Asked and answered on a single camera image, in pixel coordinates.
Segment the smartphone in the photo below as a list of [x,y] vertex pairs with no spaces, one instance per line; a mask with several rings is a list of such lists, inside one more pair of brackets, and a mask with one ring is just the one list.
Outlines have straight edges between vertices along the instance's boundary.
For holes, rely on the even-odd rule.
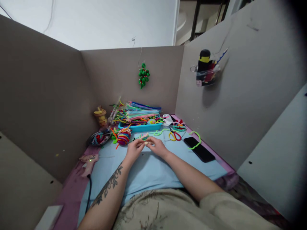
[[[194,137],[188,137],[183,139],[183,141],[189,146],[193,148],[197,145],[198,141]],[[205,147],[201,144],[193,149],[193,152],[201,159],[202,162],[208,163],[210,161],[215,160],[215,156],[213,156]]]

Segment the arm tattoo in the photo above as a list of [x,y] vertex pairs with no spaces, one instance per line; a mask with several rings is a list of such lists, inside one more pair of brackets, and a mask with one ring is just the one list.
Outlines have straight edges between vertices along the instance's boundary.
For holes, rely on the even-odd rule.
[[121,175],[121,166],[122,163],[120,163],[120,165],[118,166],[118,168],[115,170],[115,172],[113,173],[113,175],[110,177],[110,179],[106,182],[106,184],[104,185],[104,187],[102,188],[102,190],[100,191],[100,193],[98,194],[98,196],[96,197],[96,199],[94,200],[93,204],[91,205],[91,208],[94,207],[96,204],[100,204],[100,202],[102,201],[102,195],[104,195],[104,198],[106,198],[106,196],[108,195],[108,190],[111,189],[111,186],[114,188],[115,185],[117,185],[117,181],[116,179],[119,177],[119,175]]

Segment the blue plastic tray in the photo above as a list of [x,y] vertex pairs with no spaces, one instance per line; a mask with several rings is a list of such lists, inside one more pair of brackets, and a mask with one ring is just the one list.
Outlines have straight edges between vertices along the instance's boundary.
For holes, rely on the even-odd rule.
[[[156,131],[159,130],[162,126],[162,123],[158,124],[151,124],[151,125],[141,125],[141,126],[130,126],[129,129],[131,129],[132,133],[141,133],[141,132],[149,132],[149,131]],[[119,123],[118,128],[122,129],[124,127],[127,127],[124,123]]]

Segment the blue mat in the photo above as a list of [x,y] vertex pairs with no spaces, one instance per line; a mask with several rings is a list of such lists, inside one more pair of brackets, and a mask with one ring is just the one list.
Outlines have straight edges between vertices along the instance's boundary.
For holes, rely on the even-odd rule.
[[[211,180],[216,180],[227,174],[226,170],[216,160],[208,163],[202,162],[192,150],[188,149],[183,140],[170,141],[168,135],[169,132],[165,131],[160,136],[156,136],[156,138],[163,140],[168,150],[201,171]],[[138,138],[139,136],[139,133],[132,133],[131,139],[133,140],[134,137]],[[182,139],[187,137],[190,137],[190,135],[185,133]],[[99,161],[95,163],[91,174],[92,192],[90,205],[126,156],[127,146],[119,146],[117,150],[115,148],[116,144],[113,144],[111,140],[99,152]],[[149,148],[144,147],[129,173],[122,205],[134,195],[146,190],[182,187],[168,164],[156,156]],[[80,205],[78,226],[85,214],[89,189],[90,184],[88,183]]]

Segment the fabric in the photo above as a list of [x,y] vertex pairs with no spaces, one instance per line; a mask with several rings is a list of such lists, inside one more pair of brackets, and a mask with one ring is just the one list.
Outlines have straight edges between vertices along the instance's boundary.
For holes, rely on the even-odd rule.
[[[133,140],[134,137],[139,138],[140,134],[131,133],[130,139]],[[198,169],[211,180],[216,180],[227,174],[227,171],[216,160],[208,163],[202,162],[183,142],[183,139],[187,137],[190,137],[190,135],[185,133],[181,141],[174,142],[169,140],[169,132],[167,131],[163,132],[160,136],[156,136],[156,138],[163,140],[168,150]],[[99,152],[99,161],[95,163],[91,174],[92,191],[90,205],[126,156],[127,145],[119,146],[117,150],[115,148],[116,145],[109,141]],[[134,195],[146,190],[182,187],[183,185],[171,167],[149,148],[144,147],[141,155],[130,170],[122,205],[127,203]],[[85,214],[89,189],[90,184],[88,183],[80,205],[78,225]]]
[[119,229],[279,229],[226,192],[213,193],[197,206],[175,189],[145,191],[133,196],[119,211]]

